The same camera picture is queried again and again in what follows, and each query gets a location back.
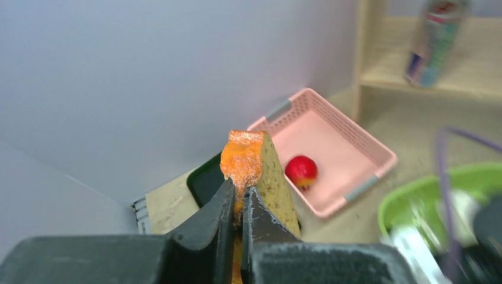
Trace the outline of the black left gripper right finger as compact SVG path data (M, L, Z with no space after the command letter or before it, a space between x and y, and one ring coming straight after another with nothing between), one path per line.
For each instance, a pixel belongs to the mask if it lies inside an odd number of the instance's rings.
M243 283L415 283L404 257L385 244L300 240L248 188L243 207Z

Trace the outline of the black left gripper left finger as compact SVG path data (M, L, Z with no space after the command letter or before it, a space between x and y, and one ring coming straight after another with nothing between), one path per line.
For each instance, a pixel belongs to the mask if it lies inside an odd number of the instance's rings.
M165 235L32 237L1 263L2 283L230 283L234 185Z

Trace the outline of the red tomato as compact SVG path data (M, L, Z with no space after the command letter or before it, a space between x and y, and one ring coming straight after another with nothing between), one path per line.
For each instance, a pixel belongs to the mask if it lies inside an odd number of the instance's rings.
M284 173L298 189L308 191L317 180L318 168L314 160L299 155L287 163Z

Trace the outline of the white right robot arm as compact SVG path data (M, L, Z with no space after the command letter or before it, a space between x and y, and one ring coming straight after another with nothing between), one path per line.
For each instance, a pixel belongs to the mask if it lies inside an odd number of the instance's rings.
M501 195L472 217L476 244L463 246L456 283L501 283Z

